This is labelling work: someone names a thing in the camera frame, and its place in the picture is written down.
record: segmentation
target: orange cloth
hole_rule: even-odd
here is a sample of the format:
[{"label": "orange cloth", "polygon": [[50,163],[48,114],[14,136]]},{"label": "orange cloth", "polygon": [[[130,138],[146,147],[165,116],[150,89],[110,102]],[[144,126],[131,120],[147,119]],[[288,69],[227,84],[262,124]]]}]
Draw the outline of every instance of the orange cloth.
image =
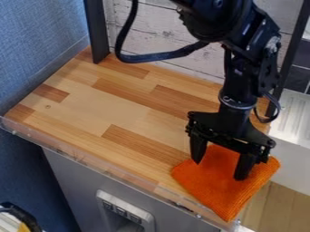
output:
[{"label": "orange cloth", "polygon": [[280,163],[270,157],[267,164],[255,165],[247,179],[234,180],[239,154],[211,145],[197,165],[192,159],[175,167],[171,175],[203,205],[229,222],[247,201],[262,188],[279,169]]}]

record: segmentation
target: blue fabric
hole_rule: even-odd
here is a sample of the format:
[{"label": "blue fabric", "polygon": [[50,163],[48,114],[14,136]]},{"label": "blue fabric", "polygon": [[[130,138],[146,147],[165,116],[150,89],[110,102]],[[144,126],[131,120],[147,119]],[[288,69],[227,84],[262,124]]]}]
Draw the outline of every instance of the blue fabric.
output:
[{"label": "blue fabric", "polygon": [[[0,114],[86,46],[82,0],[0,0]],[[0,130],[0,202],[46,231],[79,231],[42,150]]]}]

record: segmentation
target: black pole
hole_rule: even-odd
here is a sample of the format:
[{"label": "black pole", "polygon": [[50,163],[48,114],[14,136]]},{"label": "black pole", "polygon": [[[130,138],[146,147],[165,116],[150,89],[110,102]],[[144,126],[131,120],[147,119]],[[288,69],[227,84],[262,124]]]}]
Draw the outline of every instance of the black pole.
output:
[{"label": "black pole", "polygon": [[94,63],[102,61],[109,53],[109,40],[102,0],[84,0],[88,31]]},{"label": "black pole", "polygon": [[[282,91],[286,85],[287,76],[289,74],[289,70],[292,66],[292,63],[295,59],[295,54],[297,51],[297,48],[300,44],[300,41],[303,37],[306,24],[308,22],[310,14],[310,0],[304,0],[303,5],[301,7],[297,22],[295,24],[295,29],[292,35],[292,39],[290,44],[288,45],[287,52],[286,52],[286,58],[282,63],[281,68],[281,80],[275,88],[273,95],[279,100],[282,94]],[[271,117],[275,113],[275,106],[272,103],[269,103],[268,109],[266,111],[266,116]]]}]

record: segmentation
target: wooden tabletop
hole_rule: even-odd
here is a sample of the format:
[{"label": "wooden tabletop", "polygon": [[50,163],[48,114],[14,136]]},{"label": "wooden tabletop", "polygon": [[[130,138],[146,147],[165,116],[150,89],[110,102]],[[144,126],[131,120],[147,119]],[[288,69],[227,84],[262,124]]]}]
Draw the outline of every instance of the wooden tabletop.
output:
[{"label": "wooden tabletop", "polygon": [[196,200],[170,171],[189,158],[188,111],[217,111],[220,88],[159,66],[120,63],[112,54],[93,64],[86,49],[5,117],[48,135],[53,142],[36,139],[75,158],[76,151],[55,141],[81,150],[79,161],[86,165],[106,170],[109,163],[132,176],[116,169],[113,174],[141,188],[169,200],[189,199],[193,204],[184,204],[197,212]]}]

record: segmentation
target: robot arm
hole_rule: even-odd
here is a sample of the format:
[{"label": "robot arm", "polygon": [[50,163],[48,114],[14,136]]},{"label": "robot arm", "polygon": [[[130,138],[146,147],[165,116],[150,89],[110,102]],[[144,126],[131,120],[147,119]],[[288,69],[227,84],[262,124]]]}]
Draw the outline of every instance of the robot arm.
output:
[{"label": "robot arm", "polygon": [[[267,162],[276,143],[257,130],[249,120],[254,110],[258,119],[271,122],[280,111],[269,93],[280,78],[276,59],[281,46],[279,27],[251,0],[171,0],[178,6],[180,20],[199,41],[173,52],[143,55],[121,53],[122,44],[138,11],[132,0],[131,13],[115,45],[117,57],[127,63],[159,61],[186,56],[209,43],[221,43],[225,50],[224,86],[217,113],[189,112],[186,132],[191,158],[200,163],[209,141],[240,153],[234,178],[245,179],[256,163]],[[267,97],[277,108],[271,118],[257,114],[257,98]]]}]

